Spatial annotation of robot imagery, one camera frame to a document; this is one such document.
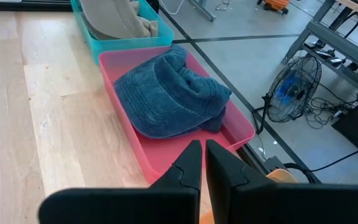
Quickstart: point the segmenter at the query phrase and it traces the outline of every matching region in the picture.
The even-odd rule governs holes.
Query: denim bucket hat
[[[126,73],[114,89],[132,125],[148,138],[218,132],[231,90],[187,69],[178,45]]]

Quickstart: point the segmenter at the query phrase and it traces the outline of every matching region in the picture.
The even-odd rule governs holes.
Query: desk
[[[320,7],[318,12],[314,15],[312,20],[308,23],[304,31],[301,33],[299,38],[293,43],[284,56],[282,63],[287,64],[288,61],[296,54],[299,50],[305,50],[311,55],[315,56],[320,62],[323,62],[328,68],[337,73],[340,77],[346,79],[350,84],[358,88],[358,75],[346,68],[345,66],[339,66],[338,68],[333,67],[331,64],[325,62],[322,58],[314,54],[313,51],[305,47],[303,44],[305,40],[310,36],[314,35],[319,38],[320,41],[328,44],[338,52],[351,59],[353,62],[358,64],[358,46],[349,42],[339,34],[335,33],[335,30],[341,25],[342,21],[353,11],[357,10],[358,4],[351,0],[338,0],[339,3],[347,6],[337,17],[337,19],[329,26],[325,27],[321,24],[321,20],[330,10],[335,3],[335,0],[326,0]]]

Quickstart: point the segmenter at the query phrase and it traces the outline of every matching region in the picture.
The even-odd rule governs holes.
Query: concrete floor
[[[240,96],[233,94],[232,100],[246,117],[253,121],[250,107],[263,105],[261,96],[269,90],[270,84],[282,69],[281,59],[322,3],[317,0],[291,0],[288,5],[290,12],[283,16],[263,10],[262,6],[256,5],[256,1],[230,2],[227,11],[215,11],[221,1],[208,0],[206,8],[217,16],[214,22],[207,20],[188,1],[184,1],[178,14],[170,16],[174,23],[177,23],[176,27],[163,12],[160,12],[160,15],[174,30],[178,43],[192,40],[192,43],[184,43],[182,46],[195,55],[212,77],[225,85],[230,82],[231,87],[238,90]],[[164,0],[164,3],[169,11],[176,11],[180,1]],[[334,5],[323,23],[330,24],[342,9],[342,6]],[[338,32],[345,35],[355,23],[356,18],[349,19]],[[358,28],[349,36],[349,40],[358,45]],[[352,99],[352,93],[357,91],[325,66],[321,83],[338,96],[349,100]],[[314,96],[336,102],[336,99],[321,87]],[[248,107],[239,99],[243,97],[249,102]],[[290,149],[310,169],[316,169],[357,151],[351,142],[331,127],[332,123],[316,130],[308,126],[304,117],[287,123],[273,123],[270,120],[267,122],[274,131],[265,130],[260,135],[265,158],[277,156],[282,162],[293,162],[288,155]],[[253,138],[250,145],[262,158],[259,138]],[[307,181],[302,173],[292,172],[301,182]],[[314,174],[323,183],[358,184],[358,154]]]

